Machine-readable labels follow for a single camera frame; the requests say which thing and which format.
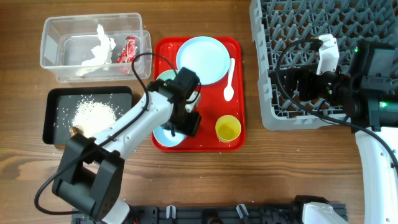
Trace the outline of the brown food scrap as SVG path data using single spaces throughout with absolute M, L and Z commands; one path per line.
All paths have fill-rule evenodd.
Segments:
M 83 131 L 79 129 L 78 127 L 72 126 L 69 128 L 70 136 L 74 137 L 76 134 L 81 134 L 83 135 Z

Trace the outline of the blue bowl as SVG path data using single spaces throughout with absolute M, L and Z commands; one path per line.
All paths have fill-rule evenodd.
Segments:
M 179 145 L 187 136 L 181 133 L 175 132 L 175 135 L 172 135 L 171 130 L 164 129 L 161 126 L 158 126 L 153 130 L 153 135 L 156 141 L 165 147 L 174 147 Z

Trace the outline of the white rice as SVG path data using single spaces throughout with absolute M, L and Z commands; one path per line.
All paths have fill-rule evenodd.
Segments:
M 55 141 L 69 139 L 72 126 L 81 129 L 89 138 L 112 125 L 130 107 L 131 95 L 128 93 L 60 96 L 53 119 Z

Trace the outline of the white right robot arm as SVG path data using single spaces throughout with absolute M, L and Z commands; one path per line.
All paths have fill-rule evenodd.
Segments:
M 397 83 L 392 81 L 395 48 L 389 44 L 360 40 L 347 75 L 335 65 L 315 71 L 314 65 L 280 69 L 286 47 L 275 65 L 280 92 L 300 109 L 320 119 L 349 126 L 355 135 L 362 170 L 365 223 L 397 223 Z M 302 102 L 323 98 L 342 106 L 346 115 L 339 120 L 314 112 Z

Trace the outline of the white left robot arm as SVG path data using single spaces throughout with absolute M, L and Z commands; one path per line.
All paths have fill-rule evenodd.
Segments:
M 130 206 L 119 199 L 124 163 L 155 128 L 195 136 L 201 116 L 191 97 L 199 98 L 200 79 L 181 68 L 175 78 L 156 80 L 147 93 L 110 127 L 91 138 L 74 135 L 66 144 L 52 193 L 97 222 L 128 223 Z

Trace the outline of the yellow cup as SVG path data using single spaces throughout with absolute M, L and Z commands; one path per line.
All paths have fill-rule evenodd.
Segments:
M 220 117 L 215 124 L 217 138 L 221 142 L 231 142 L 239 137 L 242 126 L 236 117 L 224 115 Z

